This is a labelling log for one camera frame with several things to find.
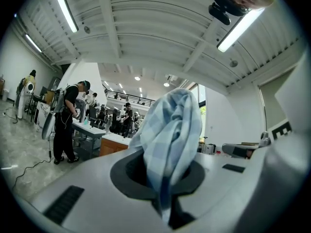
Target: railing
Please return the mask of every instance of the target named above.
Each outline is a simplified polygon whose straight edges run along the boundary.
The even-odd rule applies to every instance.
[[[111,98],[111,99],[126,101],[132,104],[145,105],[149,107],[155,102],[154,100],[140,98],[134,95],[128,95],[128,94],[115,92],[115,91],[108,91],[106,94],[106,97]]]

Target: sneaker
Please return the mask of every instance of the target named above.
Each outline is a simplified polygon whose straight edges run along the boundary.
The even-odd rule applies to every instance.
[[[70,159],[67,160],[68,163],[74,163],[74,162],[78,162],[78,161],[79,161],[79,156],[74,158],[74,160],[70,160]]]
[[[57,160],[56,158],[54,159],[54,164],[58,165],[61,161],[63,161],[65,158],[62,156],[62,158],[60,158],[60,160]]]

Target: window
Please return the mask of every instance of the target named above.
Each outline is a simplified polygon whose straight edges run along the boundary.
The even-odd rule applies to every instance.
[[[206,100],[205,98],[205,86],[201,84],[194,85],[190,91],[194,94],[195,98],[198,100],[199,103],[202,103]]]
[[[190,90],[193,94],[194,94],[194,96],[195,96],[195,98],[199,101],[199,88],[198,88],[198,85],[196,84],[193,88],[191,88],[191,90]]]
[[[200,138],[201,138],[205,136],[206,106],[202,106],[200,108],[200,112],[201,112],[201,119],[202,119],[202,132],[200,135]]]
[[[199,84],[199,103],[205,101],[205,86]]]
[[[201,113],[201,119],[202,119],[202,132],[200,135],[200,138],[201,138],[205,136],[205,124],[206,124],[205,86],[201,84],[196,84],[190,89],[190,91],[194,94],[200,106],[200,113]]]

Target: black t-shirt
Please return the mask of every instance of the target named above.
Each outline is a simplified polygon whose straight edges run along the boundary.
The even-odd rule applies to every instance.
[[[66,106],[66,100],[68,100],[74,106],[78,95],[79,95],[79,88],[75,85],[69,86],[66,89],[66,94],[64,96],[64,105]]]
[[[117,114],[112,114],[112,123],[117,122]]]
[[[127,120],[124,121],[124,124],[128,124],[132,121],[133,110],[129,109],[125,112],[125,116],[129,116]]]

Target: black vent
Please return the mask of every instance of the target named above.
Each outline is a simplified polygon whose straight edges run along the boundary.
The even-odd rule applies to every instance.
[[[71,185],[45,211],[44,215],[53,222],[61,224],[83,192],[83,188]]]

